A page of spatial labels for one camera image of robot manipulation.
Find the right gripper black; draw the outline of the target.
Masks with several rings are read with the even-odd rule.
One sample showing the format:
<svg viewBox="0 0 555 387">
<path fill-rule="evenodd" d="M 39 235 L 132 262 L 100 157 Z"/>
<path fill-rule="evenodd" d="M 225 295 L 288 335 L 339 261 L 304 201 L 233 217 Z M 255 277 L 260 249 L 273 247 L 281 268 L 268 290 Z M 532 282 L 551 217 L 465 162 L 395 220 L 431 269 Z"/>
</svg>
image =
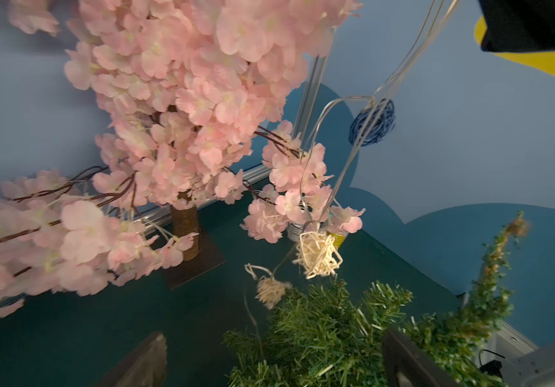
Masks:
<svg viewBox="0 0 555 387">
<path fill-rule="evenodd" d="M 480 0 L 481 48 L 491 53 L 555 52 L 555 0 Z"/>
</svg>

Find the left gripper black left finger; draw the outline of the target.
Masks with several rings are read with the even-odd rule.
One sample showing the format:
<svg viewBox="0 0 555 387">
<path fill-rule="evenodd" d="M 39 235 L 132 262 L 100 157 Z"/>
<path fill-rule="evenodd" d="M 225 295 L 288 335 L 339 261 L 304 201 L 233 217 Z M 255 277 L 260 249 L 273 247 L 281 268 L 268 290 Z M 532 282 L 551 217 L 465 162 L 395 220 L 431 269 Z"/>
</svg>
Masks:
<svg viewBox="0 0 555 387">
<path fill-rule="evenodd" d="M 161 332 L 146 337 L 96 386 L 163 386 L 166 380 L 167 344 Z"/>
</svg>

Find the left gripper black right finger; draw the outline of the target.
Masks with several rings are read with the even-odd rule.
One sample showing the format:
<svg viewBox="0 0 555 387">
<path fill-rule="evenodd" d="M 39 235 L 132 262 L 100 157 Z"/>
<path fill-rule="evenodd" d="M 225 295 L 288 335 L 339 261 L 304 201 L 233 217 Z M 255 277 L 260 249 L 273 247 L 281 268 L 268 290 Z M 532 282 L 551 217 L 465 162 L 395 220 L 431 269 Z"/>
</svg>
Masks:
<svg viewBox="0 0 555 387">
<path fill-rule="evenodd" d="M 382 356 L 389 386 L 456 386 L 446 371 L 397 329 L 385 331 Z"/>
</svg>

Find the small green christmas tree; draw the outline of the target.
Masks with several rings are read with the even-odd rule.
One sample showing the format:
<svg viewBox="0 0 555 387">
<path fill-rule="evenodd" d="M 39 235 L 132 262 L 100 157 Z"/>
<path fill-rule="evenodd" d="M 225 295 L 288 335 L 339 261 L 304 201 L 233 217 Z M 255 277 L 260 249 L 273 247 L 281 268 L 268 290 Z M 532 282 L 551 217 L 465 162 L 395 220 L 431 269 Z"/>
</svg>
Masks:
<svg viewBox="0 0 555 387">
<path fill-rule="evenodd" d="M 460 386 L 500 386 L 472 359 L 512 309 L 511 292 L 499 285 L 506 270 L 507 245 L 527 233 L 523 213 L 494 237 L 465 306 L 444 315 L 408 319 L 413 295 L 399 286 L 374 282 L 359 303 L 345 282 L 331 280 L 308 290 L 266 278 L 261 301 L 272 306 L 266 333 L 230 331 L 224 344 L 237 364 L 231 386 L 387 386 L 389 356 L 382 337 L 396 329 Z"/>
</svg>

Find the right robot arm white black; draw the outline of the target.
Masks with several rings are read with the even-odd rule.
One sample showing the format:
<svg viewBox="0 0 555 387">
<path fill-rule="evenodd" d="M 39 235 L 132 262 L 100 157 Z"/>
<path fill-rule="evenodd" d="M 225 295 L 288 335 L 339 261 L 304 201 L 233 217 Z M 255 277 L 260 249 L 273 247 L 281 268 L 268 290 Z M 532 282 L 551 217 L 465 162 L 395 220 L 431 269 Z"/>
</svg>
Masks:
<svg viewBox="0 0 555 387">
<path fill-rule="evenodd" d="M 555 77 L 555 1 L 482 1 L 480 8 L 482 51 Z M 499 366 L 509 386 L 555 386 L 555 343 Z"/>
</svg>

